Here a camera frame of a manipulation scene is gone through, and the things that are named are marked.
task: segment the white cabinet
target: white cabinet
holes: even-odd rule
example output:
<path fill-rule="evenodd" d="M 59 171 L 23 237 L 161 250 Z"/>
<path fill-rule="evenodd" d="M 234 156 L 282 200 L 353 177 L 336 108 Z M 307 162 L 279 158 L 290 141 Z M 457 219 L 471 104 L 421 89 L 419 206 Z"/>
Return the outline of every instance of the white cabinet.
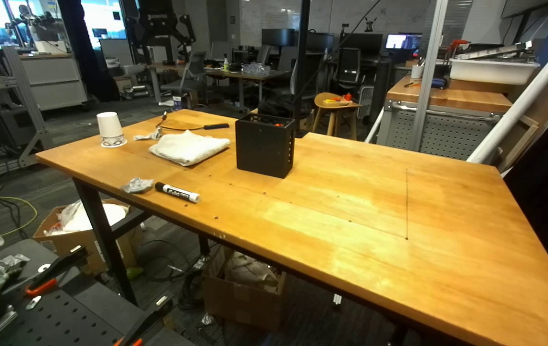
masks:
<path fill-rule="evenodd" d="M 40 112 L 86 102 L 73 56 L 21 56 L 21 64 Z"/>

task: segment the cable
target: cable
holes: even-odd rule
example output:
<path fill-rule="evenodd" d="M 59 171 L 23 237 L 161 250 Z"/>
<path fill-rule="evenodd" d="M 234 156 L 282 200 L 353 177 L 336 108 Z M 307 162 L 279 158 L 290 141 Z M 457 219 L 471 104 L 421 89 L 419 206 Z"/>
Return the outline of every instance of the cable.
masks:
<path fill-rule="evenodd" d="M 2 206 L 11 204 L 11 206 L 17 208 L 15 214 L 9 212 L 9 214 L 11 214 L 11 221 L 15 223 L 15 227 L 9 229 L 9 231 L 5 231 L 5 233 L 0 233 L 2 237 L 9 237 L 9 235 L 13 235 L 13 233 L 21 233 L 23 227 L 30 225 L 30 223 L 38 218 L 38 210 L 36 210 L 29 200 L 25 200 L 25 198 L 0 196 L 0 204 L 2 204 Z M 30 216 L 23 225 L 21 225 L 21 210 L 19 210 L 17 204 L 25 204 L 25 206 L 32 212 L 32 216 Z"/>
<path fill-rule="evenodd" d="M 344 41 L 338 43 L 338 46 L 342 48 L 344 43 L 348 41 L 350 35 L 355 33 L 357 25 L 361 25 L 361 21 L 375 10 L 375 6 L 378 6 L 382 0 L 377 0 L 365 14 L 361 20 L 355 21 L 353 29 L 350 33 L 344 35 Z"/>

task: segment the black box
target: black box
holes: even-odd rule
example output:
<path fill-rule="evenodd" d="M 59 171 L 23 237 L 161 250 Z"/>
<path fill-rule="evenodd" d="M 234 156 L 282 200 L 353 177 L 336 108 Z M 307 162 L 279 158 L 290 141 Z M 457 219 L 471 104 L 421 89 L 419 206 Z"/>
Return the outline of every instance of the black box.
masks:
<path fill-rule="evenodd" d="M 246 116 L 236 121 L 236 168 L 286 177 L 294 156 L 294 119 Z"/>

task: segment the wooden stool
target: wooden stool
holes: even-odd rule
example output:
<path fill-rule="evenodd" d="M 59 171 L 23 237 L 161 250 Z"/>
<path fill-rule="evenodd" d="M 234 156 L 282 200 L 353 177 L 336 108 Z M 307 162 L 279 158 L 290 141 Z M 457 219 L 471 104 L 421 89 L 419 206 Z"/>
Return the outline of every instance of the wooden stool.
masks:
<path fill-rule="evenodd" d="M 336 116 L 342 114 L 342 112 L 353 110 L 350 125 L 352 125 L 352 139 L 355 139 L 355 110 L 357 110 L 359 104 L 353 104 L 353 102 L 352 104 L 340 104 L 340 100 L 342 100 L 342 96 L 332 94 L 332 93 L 319 93 L 313 98 L 313 104 L 315 104 L 317 110 L 315 110 L 315 121 L 311 125 L 311 133 L 315 133 L 321 110 L 329 112 L 329 127 L 327 127 L 327 135 L 329 137 L 332 137 L 334 125 L 338 123 Z"/>

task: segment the computer monitor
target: computer monitor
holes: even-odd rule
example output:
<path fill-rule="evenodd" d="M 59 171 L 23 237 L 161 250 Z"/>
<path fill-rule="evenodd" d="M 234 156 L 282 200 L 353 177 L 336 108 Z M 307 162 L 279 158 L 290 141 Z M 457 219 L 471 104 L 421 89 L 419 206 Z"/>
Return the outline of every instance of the computer monitor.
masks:
<path fill-rule="evenodd" d="M 294 29 L 261 29 L 261 46 L 294 46 L 296 31 Z"/>
<path fill-rule="evenodd" d="M 94 35 L 96 39 L 105 39 L 105 37 L 107 37 L 107 31 L 105 31 L 104 27 L 94 27 L 94 29 L 92 29 L 92 35 Z"/>
<path fill-rule="evenodd" d="M 388 35 L 384 50 L 390 60 L 409 60 L 421 48 L 421 35 Z"/>

